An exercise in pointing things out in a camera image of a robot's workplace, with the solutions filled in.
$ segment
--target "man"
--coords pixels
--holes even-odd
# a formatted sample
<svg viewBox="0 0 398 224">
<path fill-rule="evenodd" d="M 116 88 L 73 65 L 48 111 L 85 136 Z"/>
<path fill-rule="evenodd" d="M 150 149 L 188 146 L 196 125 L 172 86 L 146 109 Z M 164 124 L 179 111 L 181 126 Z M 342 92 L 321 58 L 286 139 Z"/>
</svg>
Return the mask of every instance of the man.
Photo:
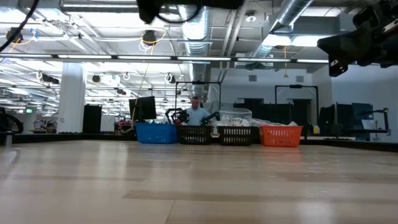
<svg viewBox="0 0 398 224">
<path fill-rule="evenodd" d="M 210 114 L 205 109 L 199 107 L 200 100 L 197 96 L 194 96 L 192 98 L 191 104 L 192 104 L 192 107 L 187 109 L 187 114 L 189 115 L 189 117 L 188 117 L 189 121 L 188 121 L 187 125 L 199 126 L 200 121 L 203 118 L 208 117 Z"/>
</svg>

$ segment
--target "computer monitor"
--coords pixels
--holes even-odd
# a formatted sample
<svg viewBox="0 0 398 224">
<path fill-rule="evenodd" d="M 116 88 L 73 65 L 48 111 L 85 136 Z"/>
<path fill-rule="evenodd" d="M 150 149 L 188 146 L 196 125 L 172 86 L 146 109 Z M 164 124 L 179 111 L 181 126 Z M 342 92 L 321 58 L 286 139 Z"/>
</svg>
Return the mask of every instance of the computer monitor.
<svg viewBox="0 0 398 224">
<path fill-rule="evenodd" d="M 156 105 L 155 105 L 154 96 L 141 97 L 129 100 L 129 106 L 130 106 L 130 117 L 132 120 L 156 119 Z M 133 117 L 132 114 L 134 109 L 136 109 L 136 111 Z"/>
</svg>

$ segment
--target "wooden floor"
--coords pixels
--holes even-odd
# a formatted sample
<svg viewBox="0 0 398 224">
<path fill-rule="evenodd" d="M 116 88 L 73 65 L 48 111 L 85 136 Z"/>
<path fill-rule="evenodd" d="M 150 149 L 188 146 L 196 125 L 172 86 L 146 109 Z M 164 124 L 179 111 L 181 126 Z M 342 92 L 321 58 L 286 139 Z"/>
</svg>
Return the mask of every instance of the wooden floor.
<svg viewBox="0 0 398 224">
<path fill-rule="evenodd" d="M 0 148 L 0 223 L 398 223 L 398 154 L 70 141 Z"/>
</svg>

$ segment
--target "black frame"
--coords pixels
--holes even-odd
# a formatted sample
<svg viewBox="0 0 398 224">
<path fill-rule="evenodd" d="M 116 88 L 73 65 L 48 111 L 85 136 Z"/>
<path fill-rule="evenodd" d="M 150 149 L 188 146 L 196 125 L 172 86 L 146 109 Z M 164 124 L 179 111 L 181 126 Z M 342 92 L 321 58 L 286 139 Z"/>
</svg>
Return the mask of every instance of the black frame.
<svg viewBox="0 0 398 224">
<path fill-rule="evenodd" d="M 301 89 L 303 87 L 305 88 L 314 88 L 316 97 L 317 97 L 317 124 L 319 124 L 319 95 L 318 95 L 318 87 L 317 86 L 305 86 L 305 85 L 276 85 L 275 86 L 275 104 L 278 104 L 278 94 L 277 94 L 277 89 L 278 87 L 289 87 L 289 88 L 296 88 L 296 89 Z"/>
<path fill-rule="evenodd" d="M 178 92 L 178 84 L 180 83 L 186 83 L 186 84 L 192 84 L 192 85 L 206 85 L 206 84 L 218 84 L 220 87 L 219 91 L 219 97 L 218 97 L 218 109 L 221 109 L 221 82 L 202 82 L 202 81 L 193 81 L 193 82 L 175 82 L 175 107 L 177 108 L 177 92 Z"/>
</svg>

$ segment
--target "clear plastic bin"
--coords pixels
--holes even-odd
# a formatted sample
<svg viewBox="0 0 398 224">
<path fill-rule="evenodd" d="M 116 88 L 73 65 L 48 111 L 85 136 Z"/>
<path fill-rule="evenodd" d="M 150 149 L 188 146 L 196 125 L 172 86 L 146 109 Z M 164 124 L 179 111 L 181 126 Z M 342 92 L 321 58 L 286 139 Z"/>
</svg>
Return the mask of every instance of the clear plastic bin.
<svg viewBox="0 0 398 224">
<path fill-rule="evenodd" d="M 252 112 L 246 108 L 229 108 L 220 110 L 219 126 L 250 127 Z"/>
</svg>

